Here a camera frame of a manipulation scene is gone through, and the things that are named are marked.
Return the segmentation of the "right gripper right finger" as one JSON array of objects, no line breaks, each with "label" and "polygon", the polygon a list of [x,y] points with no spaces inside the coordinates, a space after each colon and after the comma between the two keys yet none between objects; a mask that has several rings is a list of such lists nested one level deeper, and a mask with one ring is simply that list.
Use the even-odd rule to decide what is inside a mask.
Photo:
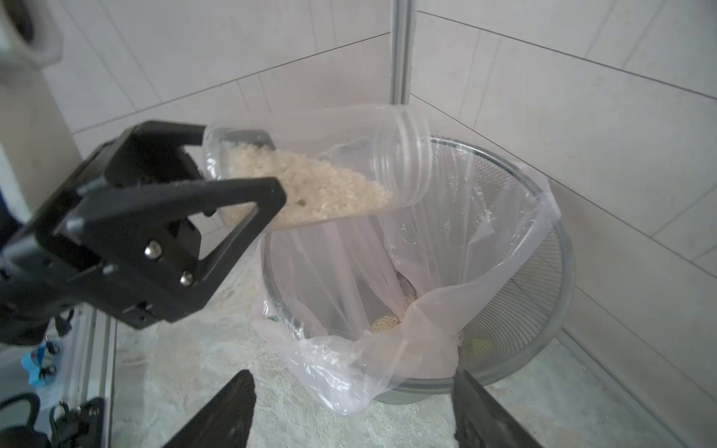
[{"label": "right gripper right finger", "polygon": [[467,371],[453,377],[455,439],[460,448],[541,448],[533,436]]}]

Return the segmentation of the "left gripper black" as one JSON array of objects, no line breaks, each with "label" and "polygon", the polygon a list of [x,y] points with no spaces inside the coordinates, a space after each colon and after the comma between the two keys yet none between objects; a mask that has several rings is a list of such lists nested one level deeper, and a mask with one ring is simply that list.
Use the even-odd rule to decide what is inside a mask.
[{"label": "left gripper black", "polygon": [[[108,142],[67,175],[43,216],[24,225],[1,203],[1,246],[15,247],[1,258],[2,343],[38,343],[69,301],[61,285],[100,261],[89,278],[90,302],[126,324],[177,322],[207,306],[287,196],[273,177],[199,180],[202,170],[185,147],[201,147],[206,130],[142,122],[128,129],[127,149]],[[152,185],[94,190],[80,201],[75,187],[97,179],[115,187]],[[230,205],[250,211],[201,256],[202,235],[190,217]],[[81,246],[55,231],[66,215],[63,230]]]}]

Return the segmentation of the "clear rice jar with lid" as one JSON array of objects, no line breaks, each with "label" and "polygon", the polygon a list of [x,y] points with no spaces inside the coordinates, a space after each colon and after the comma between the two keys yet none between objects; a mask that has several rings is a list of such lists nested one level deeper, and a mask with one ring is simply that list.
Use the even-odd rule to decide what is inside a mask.
[{"label": "clear rice jar with lid", "polygon": [[205,128],[211,180],[274,177],[287,201],[269,231],[377,215],[429,188],[429,123],[414,106],[361,105],[273,114]]}]

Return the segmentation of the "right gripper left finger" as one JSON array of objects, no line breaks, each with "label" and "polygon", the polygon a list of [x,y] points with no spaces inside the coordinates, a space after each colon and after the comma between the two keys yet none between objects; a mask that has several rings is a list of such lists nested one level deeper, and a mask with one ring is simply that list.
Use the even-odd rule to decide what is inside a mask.
[{"label": "right gripper left finger", "polygon": [[256,401],[253,375],[239,371],[164,447],[245,448]]}]

